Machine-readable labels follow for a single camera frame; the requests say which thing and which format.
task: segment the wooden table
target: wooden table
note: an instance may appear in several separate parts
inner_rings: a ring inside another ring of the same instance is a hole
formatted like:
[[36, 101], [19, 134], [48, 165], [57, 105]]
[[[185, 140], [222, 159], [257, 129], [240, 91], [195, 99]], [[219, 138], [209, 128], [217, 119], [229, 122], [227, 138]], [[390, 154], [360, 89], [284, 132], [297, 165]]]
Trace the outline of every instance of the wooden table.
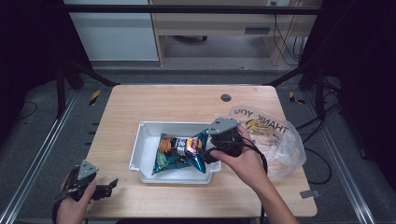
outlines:
[[[230, 94], [223, 102], [220, 96]], [[226, 165], [207, 185], [144, 184], [129, 170], [140, 121], [212, 122], [235, 105], [254, 105], [281, 118], [276, 90], [269, 86], [120, 85], [114, 88], [92, 142], [87, 160], [99, 167], [98, 184], [115, 178], [110, 198], [92, 202], [87, 217], [259, 217], [261, 204], [251, 188]], [[274, 185], [292, 213], [317, 213], [303, 169]]]

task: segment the clear plastic bag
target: clear plastic bag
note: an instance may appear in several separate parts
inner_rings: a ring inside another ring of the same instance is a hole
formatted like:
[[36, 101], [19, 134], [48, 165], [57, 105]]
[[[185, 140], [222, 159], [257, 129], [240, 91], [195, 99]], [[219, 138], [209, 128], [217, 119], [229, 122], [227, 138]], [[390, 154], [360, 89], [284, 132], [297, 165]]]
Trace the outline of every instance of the clear plastic bag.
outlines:
[[229, 118], [239, 120], [249, 131], [252, 141], [267, 159], [268, 176], [289, 175], [306, 162], [301, 137], [289, 121], [250, 105], [234, 106]]

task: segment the white tray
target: white tray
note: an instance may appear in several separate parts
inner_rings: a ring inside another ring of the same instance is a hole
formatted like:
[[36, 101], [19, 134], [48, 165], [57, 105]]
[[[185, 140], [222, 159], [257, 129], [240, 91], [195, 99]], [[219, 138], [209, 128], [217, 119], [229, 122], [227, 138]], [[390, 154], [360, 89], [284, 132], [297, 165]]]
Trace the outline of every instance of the white tray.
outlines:
[[193, 122], [155, 122], [142, 121], [134, 142], [134, 151], [129, 169], [139, 173], [144, 183], [174, 183], [174, 184], [208, 184], [214, 173], [221, 170], [220, 161], [206, 164], [206, 174], [194, 166], [171, 171], [162, 171], [152, 175], [157, 147], [161, 133], [176, 137], [192, 137], [207, 128], [210, 123]]

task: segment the human arm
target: human arm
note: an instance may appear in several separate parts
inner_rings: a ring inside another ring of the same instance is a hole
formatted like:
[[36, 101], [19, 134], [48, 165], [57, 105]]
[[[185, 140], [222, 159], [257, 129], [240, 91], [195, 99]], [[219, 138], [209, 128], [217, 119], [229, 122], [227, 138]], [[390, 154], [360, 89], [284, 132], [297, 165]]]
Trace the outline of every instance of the human arm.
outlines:
[[57, 224], [81, 224], [85, 217], [88, 204], [96, 190], [96, 181], [93, 180], [85, 189], [81, 199], [76, 202], [70, 196], [62, 200], [56, 217]]
[[[248, 131], [241, 125], [238, 126], [238, 131], [250, 140]], [[213, 150], [210, 155], [230, 166], [239, 178], [256, 192], [272, 224], [298, 223], [265, 173], [257, 152], [244, 147], [242, 154], [236, 158], [218, 150]]]

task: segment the human hand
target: human hand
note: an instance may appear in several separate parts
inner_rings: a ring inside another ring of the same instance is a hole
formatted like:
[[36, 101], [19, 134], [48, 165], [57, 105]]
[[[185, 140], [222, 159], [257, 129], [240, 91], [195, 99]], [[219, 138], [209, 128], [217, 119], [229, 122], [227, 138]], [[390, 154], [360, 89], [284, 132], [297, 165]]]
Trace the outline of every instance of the human hand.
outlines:
[[66, 197], [59, 206], [56, 223], [81, 224], [95, 190], [96, 181], [93, 180], [85, 189], [84, 194], [78, 202], [74, 201], [70, 196]]
[[[238, 126], [238, 131], [244, 138], [251, 141], [248, 131], [242, 125]], [[252, 145], [246, 139], [244, 143]], [[210, 155], [230, 166], [239, 178], [253, 189], [258, 187], [259, 180], [267, 178], [260, 155], [249, 147], [243, 147], [242, 154], [236, 158], [218, 150], [211, 151]]]

